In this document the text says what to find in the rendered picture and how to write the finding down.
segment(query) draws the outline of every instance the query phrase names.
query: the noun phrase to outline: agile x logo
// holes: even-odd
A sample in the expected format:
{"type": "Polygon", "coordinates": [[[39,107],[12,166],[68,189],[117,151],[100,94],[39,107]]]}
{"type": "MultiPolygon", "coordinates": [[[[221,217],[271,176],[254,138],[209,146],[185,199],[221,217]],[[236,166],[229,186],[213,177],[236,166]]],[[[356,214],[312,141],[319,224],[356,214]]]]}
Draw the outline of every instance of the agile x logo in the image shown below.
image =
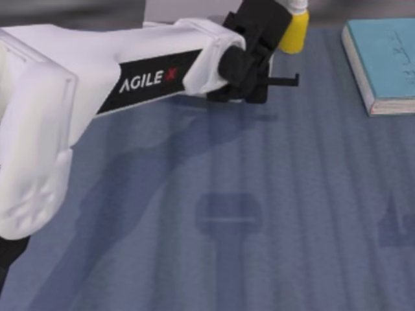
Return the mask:
{"type": "Polygon", "coordinates": [[[120,79],[98,114],[184,91],[183,79],[200,51],[122,63],[120,79]]]}

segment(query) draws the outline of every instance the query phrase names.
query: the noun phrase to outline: dark blue tablecloth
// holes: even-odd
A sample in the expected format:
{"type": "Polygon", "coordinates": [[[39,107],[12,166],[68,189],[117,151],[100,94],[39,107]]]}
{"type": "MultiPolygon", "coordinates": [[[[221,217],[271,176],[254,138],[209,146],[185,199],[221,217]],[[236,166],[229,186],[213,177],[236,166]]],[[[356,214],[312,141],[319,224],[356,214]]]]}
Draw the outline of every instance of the dark blue tablecloth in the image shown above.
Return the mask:
{"type": "Polygon", "coordinates": [[[415,118],[367,116],[339,29],[277,53],[297,71],[94,120],[0,310],[415,310],[415,118]]]}

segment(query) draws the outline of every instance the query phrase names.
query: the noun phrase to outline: bottle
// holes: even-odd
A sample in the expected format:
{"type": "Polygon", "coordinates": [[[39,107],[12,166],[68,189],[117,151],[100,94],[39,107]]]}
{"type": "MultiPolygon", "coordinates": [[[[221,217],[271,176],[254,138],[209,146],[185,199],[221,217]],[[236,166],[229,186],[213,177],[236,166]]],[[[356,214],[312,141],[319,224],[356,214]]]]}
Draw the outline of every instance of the bottle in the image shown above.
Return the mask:
{"type": "Polygon", "coordinates": [[[297,54],[303,50],[309,24],[307,0],[287,0],[286,9],[292,14],[292,20],[281,39],[278,48],[288,54],[297,54]]]}

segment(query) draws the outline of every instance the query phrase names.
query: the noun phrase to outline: robotic arm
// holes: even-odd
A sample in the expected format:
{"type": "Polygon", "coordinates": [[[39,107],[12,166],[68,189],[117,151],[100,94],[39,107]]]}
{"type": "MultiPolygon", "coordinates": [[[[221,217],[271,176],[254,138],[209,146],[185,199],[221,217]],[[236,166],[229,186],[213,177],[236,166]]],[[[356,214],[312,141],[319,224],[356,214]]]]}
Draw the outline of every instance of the robotic arm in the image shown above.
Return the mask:
{"type": "Polygon", "coordinates": [[[275,0],[244,0],[224,24],[111,32],[54,25],[0,29],[0,267],[59,210],[72,147],[98,115],[176,94],[265,103],[270,60],[292,15],[275,0]]]}

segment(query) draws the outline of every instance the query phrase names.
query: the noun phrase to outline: white bottle cap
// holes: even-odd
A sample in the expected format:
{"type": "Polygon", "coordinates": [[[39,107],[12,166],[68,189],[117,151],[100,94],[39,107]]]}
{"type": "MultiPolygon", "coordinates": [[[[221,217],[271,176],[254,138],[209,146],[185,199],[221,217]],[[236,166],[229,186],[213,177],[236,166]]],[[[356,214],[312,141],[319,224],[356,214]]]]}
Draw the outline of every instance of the white bottle cap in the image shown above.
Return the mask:
{"type": "Polygon", "coordinates": [[[308,4],[308,0],[289,0],[287,10],[294,15],[303,14],[307,10],[308,4]]]}

